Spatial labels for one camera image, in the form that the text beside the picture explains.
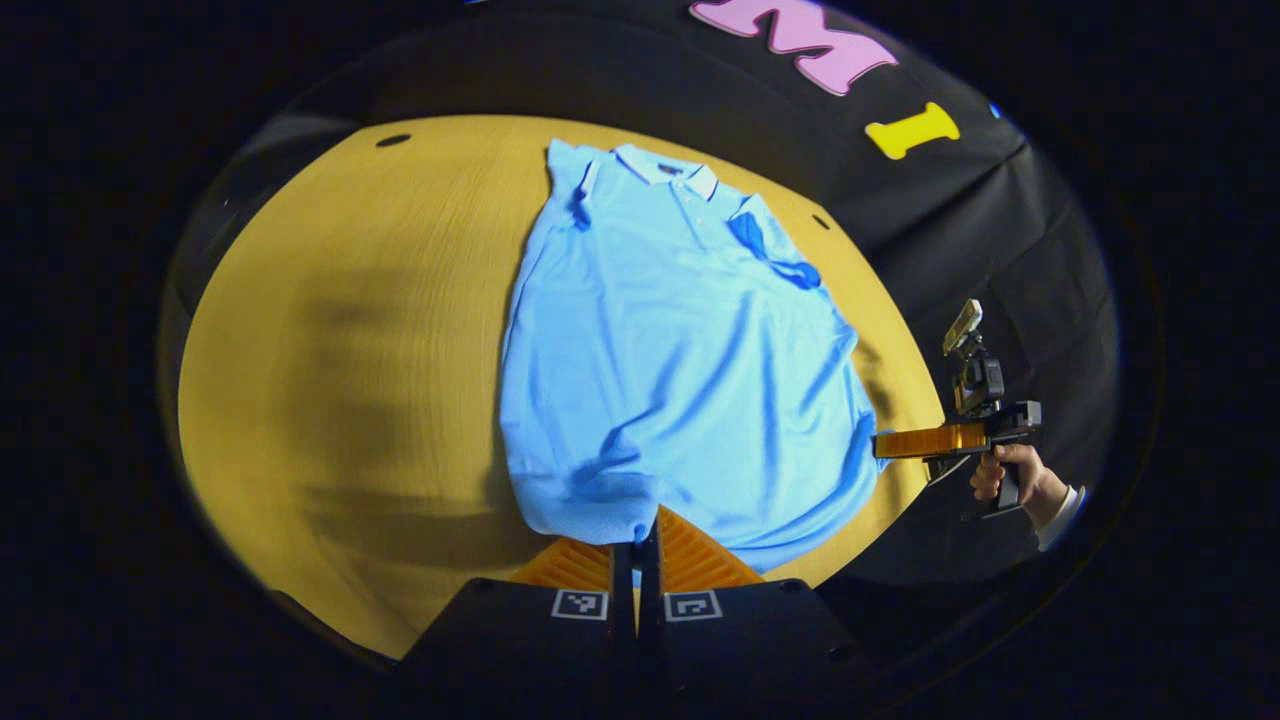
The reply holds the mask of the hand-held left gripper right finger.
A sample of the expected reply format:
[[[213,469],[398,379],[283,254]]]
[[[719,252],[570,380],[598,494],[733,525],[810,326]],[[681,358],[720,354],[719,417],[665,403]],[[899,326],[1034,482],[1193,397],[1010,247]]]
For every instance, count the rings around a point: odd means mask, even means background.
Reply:
[[[835,696],[870,674],[808,583],[763,579],[668,509],[637,561],[637,666],[658,696]]]

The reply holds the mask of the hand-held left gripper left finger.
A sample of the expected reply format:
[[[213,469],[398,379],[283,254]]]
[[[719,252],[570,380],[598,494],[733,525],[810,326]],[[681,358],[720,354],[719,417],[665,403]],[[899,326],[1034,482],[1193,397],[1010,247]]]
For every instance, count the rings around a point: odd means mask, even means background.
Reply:
[[[631,544],[558,539],[462,585],[399,662],[425,693],[613,693],[636,678]]]

